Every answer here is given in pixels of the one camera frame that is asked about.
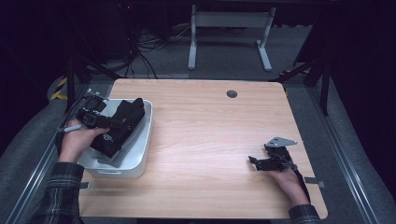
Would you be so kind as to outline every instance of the black metal part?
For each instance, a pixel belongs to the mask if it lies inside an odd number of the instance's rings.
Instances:
[[[330,66],[325,65],[325,70],[322,78],[321,94],[320,94],[320,107],[325,116],[329,116],[327,112],[327,100],[329,96],[329,85],[330,85]]]
[[[95,68],[96,70],[100,71],[101,73],[105,74],[108,77],[113,78],[114,80],[118,79],[118,78],[125,78],[125,77],[121,77],[120,75],[114,73],[113,71],[107,69],[106,67],[102,66],[99,63],[96,63],[94,61],[91,61],[90,59],[81,56],[81,55],[77,55],[76,56],[76,60],[78,60],[81,64],[84,65],[90,65],[93,68]]]
[[[296,75],[302,73],[302,72],[305,71],[306,69],[312,67],[312,66],[315,65],[318,61],[319,61],[319,60],[314,60],[314,61],[312,61],[312,62],[302,64],[302,65],[300,65],[300,66],[294,68],[293,70],[291,70],[291,71],[289,71],[289,72],[286,72],[285,75],[283,75],[283,76],[281,76],[281,77],[274,78],[274,79],[269,79],[268,81],[269,81],[269,82],[280,82],[280,83],[282,83],[282,82],[288,80],[289,78],[294,77],[294,76],[296,76]]]
[[[306,87],[315,87],[323,75],[325,69],[325,62],[322,60],[317,60],[309,70],[308,76],[304,80]]]
[[[248,157],[250,162],[256,165],[258,171],[283,171],[293,165],[293,161],[288,150],[285,147],[265,147],[270,159],[257,160],[254,157]]]
[[[87,64],[74,57],[73,69],[80,83],[90,83],[90,81],[92,80],[92,75],[87,68]]]
[[[79,189],[89,189],[90,188],[90,182],[82,182],[79,185]]]
[[[123,125],[122,120],[113,119],[99,115],[105,109],[104,98],[98,95],[87,97],[86,104],[78,110],[76,118],[87,128],[113,128],[120,129]]]

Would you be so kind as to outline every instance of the metal stand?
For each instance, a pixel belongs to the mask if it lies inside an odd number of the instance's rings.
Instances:
[[[257,48],[262,57],[264,70],[272,70],[265,43],[270,33],[271,25],[276,9],[272,7],[269,12],[208,12],[196,11],[196,5],[192,6],[191,12],[191,46],[188,68],[195,69],[197,39],[196,28],[201,27],[248,27],[262,28],[264,33],[261,40],[257,40]]]

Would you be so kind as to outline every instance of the hand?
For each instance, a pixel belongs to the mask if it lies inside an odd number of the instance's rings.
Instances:
[[[79,124],[81,123],[77,119],[72,119],[68,122],[67,127]],[[101,133],[107,133],[109,130],[108,128],[87,129],[82,126],[79,130],[65,133],[58,161],[77,162],[81,153],[90,146],[93,139]]]
[[[291,170],[290,167],[286,168],[282,172],[267,171],[266,173],[273,177],[283,189],[283,191],[285,191],[285,193],[290,197],[292,206],[310,204],[303,189],[300,186],[297,175]]]

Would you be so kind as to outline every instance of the metal bracket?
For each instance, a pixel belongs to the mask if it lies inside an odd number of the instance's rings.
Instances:
[[[90,186],[91,186],[91,184],[90,184],[90,182],[82,182],[80,185],[79,185],[79,189],[90,189]]]
[[[318,181],[314,177],[304,177],[304,181],[306,184],[317,184],[321,189],[326,189],[324,181]]]
[[[108,97],[102,96],[99,91],[93,91],[92,89],[88,89],[87,93],[102,99],[102,101],[108,101]]]
[[[286,138],[274,137],[273,139],[271,139],[271,141],[264,145],[266,147],[286,147],[291,145],[297,145],[297,142]]]

